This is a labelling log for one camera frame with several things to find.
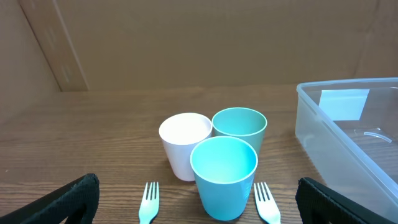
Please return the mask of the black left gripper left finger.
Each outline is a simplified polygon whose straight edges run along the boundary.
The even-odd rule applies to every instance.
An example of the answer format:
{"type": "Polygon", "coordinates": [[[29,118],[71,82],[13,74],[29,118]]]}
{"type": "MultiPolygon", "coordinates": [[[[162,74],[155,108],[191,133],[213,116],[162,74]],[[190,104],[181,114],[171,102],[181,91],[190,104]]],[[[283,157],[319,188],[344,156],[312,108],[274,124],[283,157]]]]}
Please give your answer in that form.
{"type": "Polygon", "coordinates": [[[99,179],[95,174],[86,174],[1,217],[1,223],[92,224],[99,198],[99,179]]]}

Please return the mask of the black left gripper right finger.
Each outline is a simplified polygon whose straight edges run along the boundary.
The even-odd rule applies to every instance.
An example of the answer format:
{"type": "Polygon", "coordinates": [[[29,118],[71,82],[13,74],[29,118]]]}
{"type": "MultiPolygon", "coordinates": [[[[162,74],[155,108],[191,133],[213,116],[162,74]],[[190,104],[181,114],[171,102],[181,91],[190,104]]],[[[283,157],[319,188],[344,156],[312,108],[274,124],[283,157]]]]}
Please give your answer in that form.
{"type": "Polygon", "coordinates": [[[298,181],[295,200],[303,224],[394,224],[309,177],[298,181]]]}

